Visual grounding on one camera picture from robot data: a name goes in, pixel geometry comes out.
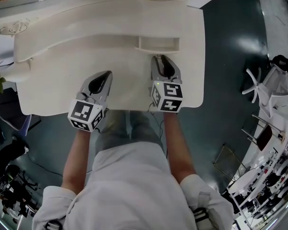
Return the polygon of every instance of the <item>gray floor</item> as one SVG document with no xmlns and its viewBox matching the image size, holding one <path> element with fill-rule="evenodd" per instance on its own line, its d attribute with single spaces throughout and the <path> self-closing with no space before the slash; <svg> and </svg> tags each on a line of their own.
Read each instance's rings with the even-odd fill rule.
<svg viewBox="0 0 288 230">
<path fill-rule="evenodd" d="M 258 112 L 258 105 L 251 104 L 249 96 L 242 96 L 240 88 L 244 79 L 248 79 L 245 67 L 266 66 L 266 31 L 258 0 L 213 0 L 203 10 L 206 29 L 204 102 L 199 108 L 181 110 L 179 119 L 198 174 L 221 192 L 228 179 L 212 163 L 223 143 L 229 144 L 240 159 L 249 147 L 241 127 L 251 113 Z M 155 120 L 147 115 L 159 132 Z M 156 116 L 160 122 L 162 115 Z M 1 126 L 5 136 L 11 137 L 12 130 L 5 123 Z M 66 114 L 43 117 L 26 137 L 29 156 L 48 170 L 62 173 L 74 134 L 75 129 L 69 124 Z M 91 136 L 89 165 L 94 160 L 97 136 L 97 132 Z M 31 163 L 27 155 L 15 163 L 42 189 L 61 183 L 60 176 Z"/>
</svg>

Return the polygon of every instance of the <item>person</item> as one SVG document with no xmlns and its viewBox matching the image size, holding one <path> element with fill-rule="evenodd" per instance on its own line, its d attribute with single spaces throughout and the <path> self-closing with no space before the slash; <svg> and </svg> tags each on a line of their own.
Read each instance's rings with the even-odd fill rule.
<svg viewBox="0 0 288 230">
<path fill-rule="evenodd" d="M 45 188 L 33 230 L 196 230 L 199 207 L 213 229 L 232 228 L 233 207 L 196 174 L 177 114 L 164 113 L 168 161 L 143 113 L 130 111 L 131 137 L 125 111 L 106 119 L 87 185 L 90 133 L 79 130 L 62 185 Z"/>
</svg>

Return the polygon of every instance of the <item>jeans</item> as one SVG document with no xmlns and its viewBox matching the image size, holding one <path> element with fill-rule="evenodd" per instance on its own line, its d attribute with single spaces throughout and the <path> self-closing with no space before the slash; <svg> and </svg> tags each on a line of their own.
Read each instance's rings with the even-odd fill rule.
<svg viewBox="0 0 288 230">
<path fill-rule="evenodd" d="M 158 144 L 163 148 L 158 135 L 149 124 L 149 119 L 142 113 L 130 111 L 132 132 L 129 137 L 126 130 L 126 111 L 109 110 L 106 114 L 106 126 L 96 140 L 96 154 L 100 151 L 139 141 Z"/>
</svg>

